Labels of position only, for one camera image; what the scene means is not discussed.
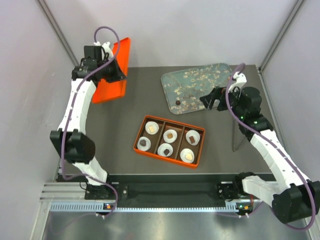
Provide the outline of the orange box lid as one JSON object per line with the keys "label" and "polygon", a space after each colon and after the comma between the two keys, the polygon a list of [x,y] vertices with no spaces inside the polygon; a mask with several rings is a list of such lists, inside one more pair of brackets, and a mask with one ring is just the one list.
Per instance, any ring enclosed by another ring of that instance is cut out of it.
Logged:
{"label": "orange box lid", "polygon": [[118,55],[116,56],[116,60],[125,77],[124,79],[112,83],[109,83],[106,79],[102,78],[97,85],[95,93],[93,94],[92,103],[100,104],[125,96],[130,48],[131,39],[129,37],[120,40],[120,49]]}

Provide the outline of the metal tongs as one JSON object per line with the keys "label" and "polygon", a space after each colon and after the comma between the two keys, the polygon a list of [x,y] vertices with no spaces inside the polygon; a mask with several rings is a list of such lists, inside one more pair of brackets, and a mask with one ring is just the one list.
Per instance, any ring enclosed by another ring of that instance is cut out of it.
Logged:
{"label": "metal tongs", "polygon": [[231,135],[231,150],[235,153],[242,148],[245,143],[246,137],[243,137],[241,141],[238,138],[238,125],[235,119],[232,120],[232,135]]}

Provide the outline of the brown oblong chocolate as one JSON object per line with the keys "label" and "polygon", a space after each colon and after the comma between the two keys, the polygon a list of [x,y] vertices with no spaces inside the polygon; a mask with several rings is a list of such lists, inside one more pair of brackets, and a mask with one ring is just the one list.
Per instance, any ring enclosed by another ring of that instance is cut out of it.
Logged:
{"label": "brown oblong chocolate", "polygon": [[195,143],[196,142],[196,140],[195,140],[195,138],[193,136],[190,136],[189,140],[190,140],[191,143]]}

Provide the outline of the orange chocolate box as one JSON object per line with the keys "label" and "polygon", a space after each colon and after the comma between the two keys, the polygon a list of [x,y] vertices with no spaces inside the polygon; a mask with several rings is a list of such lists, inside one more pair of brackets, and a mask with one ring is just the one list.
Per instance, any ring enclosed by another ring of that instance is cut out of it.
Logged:
{"label": "orange chocolate box", "polygon": [[[145,130],[145,125],[149,121],[154,121],[159,125],[159,130],[154,135],[148,134]],[[170,157],[163,157],[158,155],[157,150],[161,144],[165,143],[163,138],[164,132],[170,129],[173,129],[177,132],[177,139],[175,140],[175,142],[169,143],[173,147],[172,155]],[[200,141],[197,145],[190,145],[186,140],[186,133],[187,131],[190,131],[190,130],[195,130],[200,134]],[[140,137],[147,137],[150,140],[151,147],[148,151],[141,151],[137,149],[137,144]],[[204,138],[205,138],[204,128],[178,122],[178,121],[165,119],[165,118],[147,115],[141,124],[133,149],[136,153],[141,155],[166,161],[172,164],[184,166],[187,168],[195,169],[198,167],[200,162],[201,152],[204,144]],[[193,151],[194,157],[195,157],[193,163],[185,163],[181,160],[180,153],[183,149],[191,149]]]}

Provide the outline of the white heart chocolate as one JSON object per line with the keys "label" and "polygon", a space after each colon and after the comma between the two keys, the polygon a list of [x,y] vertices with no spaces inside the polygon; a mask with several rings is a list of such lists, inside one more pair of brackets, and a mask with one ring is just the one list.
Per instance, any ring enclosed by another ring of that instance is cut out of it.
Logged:
{"label": "white heart chocolate", "polygon": [[185,155],[185,159],[188,160],[188,161],[192,161],[192,160],[193,160],[192,154],[187,153],[187,154]]}

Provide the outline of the dark square chocolate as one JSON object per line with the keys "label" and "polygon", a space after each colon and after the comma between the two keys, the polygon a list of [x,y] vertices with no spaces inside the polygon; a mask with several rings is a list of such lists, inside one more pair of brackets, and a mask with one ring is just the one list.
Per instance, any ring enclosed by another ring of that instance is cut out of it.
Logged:
{"label": "dark square chocolate", "polygon": [[163,152],[165,155],[168,155],[170,153],[170,150],[169,149],[165,149],[164,152]]}

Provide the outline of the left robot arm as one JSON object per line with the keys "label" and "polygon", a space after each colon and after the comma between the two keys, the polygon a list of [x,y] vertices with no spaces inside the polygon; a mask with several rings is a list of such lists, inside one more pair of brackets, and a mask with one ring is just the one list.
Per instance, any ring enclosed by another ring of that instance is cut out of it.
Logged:
{"label": "left robot arm", "polygon": [[49,138],[60,156],[62,177],[69,181],[85,177],[91,190],[102,198],[118,195],[108,183],[108,173],[96,158],[96,145],[86,135],[86,121],[90,102],[102,78],[123,80],[117,60],[88,59],[88,64],[78,65],[71,72],[71,92],[67,107],[57,130]]}

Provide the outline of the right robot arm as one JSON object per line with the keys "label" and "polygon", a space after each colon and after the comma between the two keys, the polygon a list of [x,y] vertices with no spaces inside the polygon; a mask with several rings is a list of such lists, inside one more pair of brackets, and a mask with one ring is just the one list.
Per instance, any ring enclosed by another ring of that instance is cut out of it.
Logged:
{"label": "right robot arm", "polygon": [[242,172],[234,177],[234,194],[239,198],[259,198],[283,224],[310,218],[310,228],[320,209],[320,183],[303,174],[280,144],[273,126],[261,114],[260,91],[254,87],[236,87],[232,91],[215,87],[200,101],[207,109],[218,101],[218,111],[230,111],[241,133],[260,153],[276,180],[271,184],[253,172]]}

